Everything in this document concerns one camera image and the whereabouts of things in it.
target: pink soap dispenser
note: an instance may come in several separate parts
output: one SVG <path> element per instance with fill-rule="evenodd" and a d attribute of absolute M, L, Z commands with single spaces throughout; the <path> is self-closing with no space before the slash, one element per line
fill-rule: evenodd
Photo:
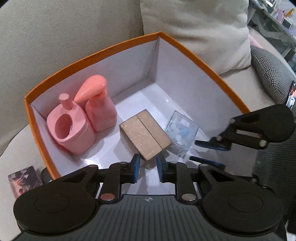
<path fill-rule="evenodd" d="M 117 122 L 117 111 L 106 87 L 107 81 L 103 76 L 93 75 L 83 83 L 74 98 L 76 103 L 88 99 L 85 111 L 96 132 L 114 126 Z"/>
<path fill-rule="evenodd" d="M 68 94 L 61 94 L 59 101 L 46 119 L 48 130 L 58 144 L 81 154 L 94 144 L 95 132 L 83 109 Z"/>

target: pink bottle body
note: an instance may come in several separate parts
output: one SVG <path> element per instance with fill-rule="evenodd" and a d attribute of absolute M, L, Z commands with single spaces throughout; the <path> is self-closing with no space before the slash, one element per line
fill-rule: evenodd
<path fill-rule="evenodd" d="M 61 102 L 46 119 L 48 130 L 55 141 L 74 154 L 88 150 L 95 142 L 95 133 L 83 109 L 61 94 Z"/>
<path fill-rule="evenodd" d="M 117 122 L 117 111 L 108 95 L 91 98 L 85 105 L 85 111 L 96 132 L 112 127 Z"/>

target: sofa backrest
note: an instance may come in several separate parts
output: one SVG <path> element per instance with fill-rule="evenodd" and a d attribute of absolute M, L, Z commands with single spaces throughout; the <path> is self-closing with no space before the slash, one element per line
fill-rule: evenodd
<path fill-rule="evenodd" d="M 28 124 L 26 93 L 67 65 L 140 35 L 139 0 L 8 0 L 0 8 L 0 155 Z"/>

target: couch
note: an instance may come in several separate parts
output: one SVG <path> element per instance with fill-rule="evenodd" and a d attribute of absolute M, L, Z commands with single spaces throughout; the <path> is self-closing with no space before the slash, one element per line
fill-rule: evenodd
<path fill-rule="evenodd" d="M 250 34 L 288 64 L 254 29 Z M 23 96 L 59 69 L 100 49 L 143 35 L 139 0 L 9 0 L 0 8 L 0 240 L 20 231 L 8 174 L 45 165 Z M 252 67 L 222 74 L 251 111 L 273 105 Z"/>

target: small brown box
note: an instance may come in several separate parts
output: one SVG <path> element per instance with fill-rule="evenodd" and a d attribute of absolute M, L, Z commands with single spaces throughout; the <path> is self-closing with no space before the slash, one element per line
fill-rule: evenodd
<path fill-rule="evenodd" d="M 121 123 L 119 127 L 128 147 L 132 150 L 137 149 L 145 161 L 149 161 L 172 144 L 170 138 L 148 110 L 134 115 Z"/>

